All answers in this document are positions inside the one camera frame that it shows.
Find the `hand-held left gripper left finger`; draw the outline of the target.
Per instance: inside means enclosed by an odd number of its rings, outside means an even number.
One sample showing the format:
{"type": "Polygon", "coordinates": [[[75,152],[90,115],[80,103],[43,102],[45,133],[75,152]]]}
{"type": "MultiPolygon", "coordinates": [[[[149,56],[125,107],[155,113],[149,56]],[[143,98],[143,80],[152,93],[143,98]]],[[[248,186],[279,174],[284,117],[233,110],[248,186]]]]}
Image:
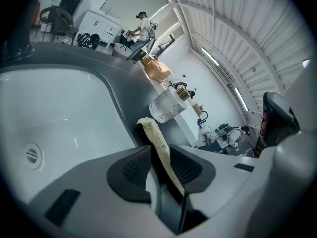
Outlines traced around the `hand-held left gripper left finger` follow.
{"type": "Polygon", "coordinates": [[[151,237],[150,152],[143,146],[82,162],[30,206],[69,237],[151,237]]]}

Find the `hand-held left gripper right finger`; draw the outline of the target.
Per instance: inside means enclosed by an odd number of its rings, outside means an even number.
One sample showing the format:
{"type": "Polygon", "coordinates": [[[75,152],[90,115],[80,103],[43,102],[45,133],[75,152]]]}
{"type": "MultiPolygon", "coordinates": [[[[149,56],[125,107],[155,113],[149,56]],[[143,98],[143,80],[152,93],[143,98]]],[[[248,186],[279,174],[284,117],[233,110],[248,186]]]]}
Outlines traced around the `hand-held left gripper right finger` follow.
{"type": "Polygon", "coordinates": [[[210,218],[242,188],[257,159],[171,145],[170,161],[192,209],[210,218]]]}

